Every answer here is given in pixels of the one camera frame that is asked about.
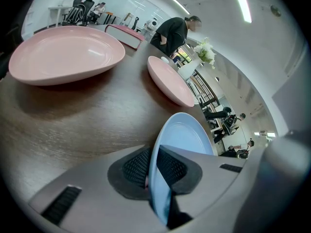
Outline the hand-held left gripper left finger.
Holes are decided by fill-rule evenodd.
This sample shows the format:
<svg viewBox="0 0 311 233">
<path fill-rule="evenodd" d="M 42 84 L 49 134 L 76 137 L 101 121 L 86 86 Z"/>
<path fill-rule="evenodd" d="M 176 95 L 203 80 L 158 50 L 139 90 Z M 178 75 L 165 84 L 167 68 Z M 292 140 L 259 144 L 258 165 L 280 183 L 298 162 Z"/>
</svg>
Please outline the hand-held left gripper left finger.
<svg viewBox="0 0 311 233">
<path fill-rule="evenodd" d="M 152 150 L 135 146 L 79 164 L 29 201 L 49 233 L 163 233 L 146 178 Z"/>
</svg>

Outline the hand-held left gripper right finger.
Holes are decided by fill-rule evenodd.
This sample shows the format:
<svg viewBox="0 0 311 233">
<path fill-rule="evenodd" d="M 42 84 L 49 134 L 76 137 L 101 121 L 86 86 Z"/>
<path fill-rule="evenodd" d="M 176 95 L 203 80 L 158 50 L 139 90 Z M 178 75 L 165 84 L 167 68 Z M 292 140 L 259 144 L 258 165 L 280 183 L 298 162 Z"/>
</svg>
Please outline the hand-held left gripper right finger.
<svg viewBox="0 0 311 233">
<path fill-rule="evenodd" d="M 156 158 L 156 214 L 186 222 L 214 204 L 241 173 L 240 159 L 161 145 Z"/>
</svg>

